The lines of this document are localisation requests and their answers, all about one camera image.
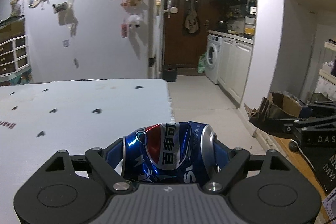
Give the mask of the brown cardboard piece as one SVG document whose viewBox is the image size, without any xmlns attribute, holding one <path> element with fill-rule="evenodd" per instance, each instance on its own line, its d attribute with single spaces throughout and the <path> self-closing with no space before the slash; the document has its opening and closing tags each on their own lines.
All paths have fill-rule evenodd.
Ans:
<svg viewBox="0 0 336 224">
<path fill-rule="evenodd" d="M 257 109 L 244 104 L 248 120 L 256 128 L 266 133 L 280 133 L 285 124 L 299 118 L 302 102 L 289 92 L 270 92 L 263 97 Z"/>
</svg>

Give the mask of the crushed blue Pepsi can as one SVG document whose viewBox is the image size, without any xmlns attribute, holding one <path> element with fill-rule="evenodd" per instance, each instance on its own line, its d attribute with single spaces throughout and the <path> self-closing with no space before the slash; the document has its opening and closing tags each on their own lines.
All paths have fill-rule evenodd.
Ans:
<svg viewBox="0 0 336 224">
<path fill-rule="evenodd" d="M 123 138 L 122 175 L 155 184 L 203 185 L 217 172 L 213 128 L 204 123 L 160 123 Z"/>
</svg>

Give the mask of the white kitchen cabinets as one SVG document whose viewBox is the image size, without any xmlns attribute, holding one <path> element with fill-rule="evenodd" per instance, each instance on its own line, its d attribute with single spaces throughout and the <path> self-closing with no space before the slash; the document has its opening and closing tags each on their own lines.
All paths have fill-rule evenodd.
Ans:
<svg viewBox="0 0 336 224">
<path fill-rule="evenodd" d="M 252 57 L 251 42 L 223 36 L 218 82 L 240 106 Z"/>
</svg>

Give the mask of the green plastic bag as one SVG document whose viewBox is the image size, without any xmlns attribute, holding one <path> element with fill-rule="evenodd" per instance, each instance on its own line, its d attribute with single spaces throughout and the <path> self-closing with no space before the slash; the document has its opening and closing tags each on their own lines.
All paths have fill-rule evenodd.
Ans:
<svg viewBox="0 0 336 224">
<path fill-rule="evenodd" d="M 206 53 L 203 53 L 198 60 L 197 73 L 202 74 L 205 72 L 206 68 Z"/>
</svg>

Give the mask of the black box on floor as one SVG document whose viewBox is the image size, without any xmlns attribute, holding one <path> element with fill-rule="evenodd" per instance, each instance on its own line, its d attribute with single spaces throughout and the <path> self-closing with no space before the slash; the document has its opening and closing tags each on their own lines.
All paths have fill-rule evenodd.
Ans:
<svg viewBox="0 0 336 224">
<path fill-rule="evenodd" d="M 162 68 L 162 78 L 166 82 L 175 82 L 177 80 L 177 67 L 174 65 L 164 65 Z"/>
</svg>

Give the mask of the white washing machine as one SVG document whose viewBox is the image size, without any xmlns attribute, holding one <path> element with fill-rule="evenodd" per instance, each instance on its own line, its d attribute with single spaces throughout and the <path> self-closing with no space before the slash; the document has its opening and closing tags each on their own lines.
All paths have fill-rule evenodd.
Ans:
<svg viewBox="0 0 336 224">
<path fill-rule="evenodd" d="M 213 34 L 207 36 L 205 74 L 214 84 L 218 84 L 218 72 L 222 56 L 223 38 Z"/>
</svg>

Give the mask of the pink hanging tag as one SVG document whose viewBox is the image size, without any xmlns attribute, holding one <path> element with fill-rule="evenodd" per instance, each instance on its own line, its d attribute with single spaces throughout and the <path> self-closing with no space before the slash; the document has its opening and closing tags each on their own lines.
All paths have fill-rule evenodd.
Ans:
<svg viewBox="0 0 336 224">
<path fill-rule="evenodd" d="M 127 34 L 128 34 L 128 25 L 127 25 L 127 23 L 123 23 L 121 25 L 121 37 L 122 38 L 127 38 Z"/>
</svg>

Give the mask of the white drawer cabinet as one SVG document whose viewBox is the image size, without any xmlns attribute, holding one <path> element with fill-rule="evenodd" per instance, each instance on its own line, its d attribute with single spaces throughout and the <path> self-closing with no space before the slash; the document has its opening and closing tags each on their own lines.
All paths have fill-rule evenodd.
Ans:
<svg viewBox="0 0 336 224">
<path fill-rule="evenodd" d="M 30 67 L 27 36 L 1 42 L 1 76 L 21 72 Z"/>
</svg>

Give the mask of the hanging brown bag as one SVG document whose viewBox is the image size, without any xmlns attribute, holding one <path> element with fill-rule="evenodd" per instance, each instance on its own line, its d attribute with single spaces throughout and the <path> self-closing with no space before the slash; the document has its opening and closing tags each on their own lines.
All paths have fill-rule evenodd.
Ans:
<svg viewBox="0 0 336 224">
<path fill-rule="evenodd" d="M 199 18 L 197 14 L 197 0 L 185 1 L 185 14 L 183 20 L 183 34 L 196 35 L 199 32 Z"/>
</svg>

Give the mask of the white sheep plush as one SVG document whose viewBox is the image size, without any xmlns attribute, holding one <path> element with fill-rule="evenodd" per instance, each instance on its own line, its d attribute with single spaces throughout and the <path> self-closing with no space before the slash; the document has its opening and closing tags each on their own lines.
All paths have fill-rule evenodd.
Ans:
<svg viewBox="0 0 336 224">
<path fill-rule="evenodd" d="M 142 22 L 142 17 L 140 15 L 130 15 L 127 19 L 127 25 L 129 29 L 139 28 Z"/>
</svg>

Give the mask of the brown wooden door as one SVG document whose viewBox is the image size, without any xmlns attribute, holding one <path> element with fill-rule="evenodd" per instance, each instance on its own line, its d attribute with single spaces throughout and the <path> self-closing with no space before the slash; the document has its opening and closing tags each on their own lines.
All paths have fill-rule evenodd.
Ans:
<svg viewBox="0 0 336 224">
<path fill-rule="evenodd" d="M 171 0 L 164 17 L 164 64 L 196 68 L 207 48 L 207 28 L 219 12 L 212 0 Z"/>
</svg>

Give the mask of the glass tank on drawers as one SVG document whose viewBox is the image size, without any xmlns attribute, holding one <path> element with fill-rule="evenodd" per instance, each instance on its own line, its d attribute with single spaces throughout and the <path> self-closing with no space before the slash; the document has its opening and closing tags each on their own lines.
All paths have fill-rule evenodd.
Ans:
<svg viewBox="0 0 336 224">
<path fill-rule="evenodd" d="M 25 34 L 25 17 L 11 16 L 1 21 L 0 42 L 23 36 Z"/>
</svg>

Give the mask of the white wall shelf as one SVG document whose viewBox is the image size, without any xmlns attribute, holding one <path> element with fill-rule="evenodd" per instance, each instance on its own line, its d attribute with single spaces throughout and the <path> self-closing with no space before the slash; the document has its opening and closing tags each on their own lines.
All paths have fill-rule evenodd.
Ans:
<svg viewBox="0 0 336 224">
<path fill-rule="evenodd" d="M 324 43 L 322 64 L 318 72 L 315 91 L 335 100 L 335 40 L 333 39 Z"/>
</svg>

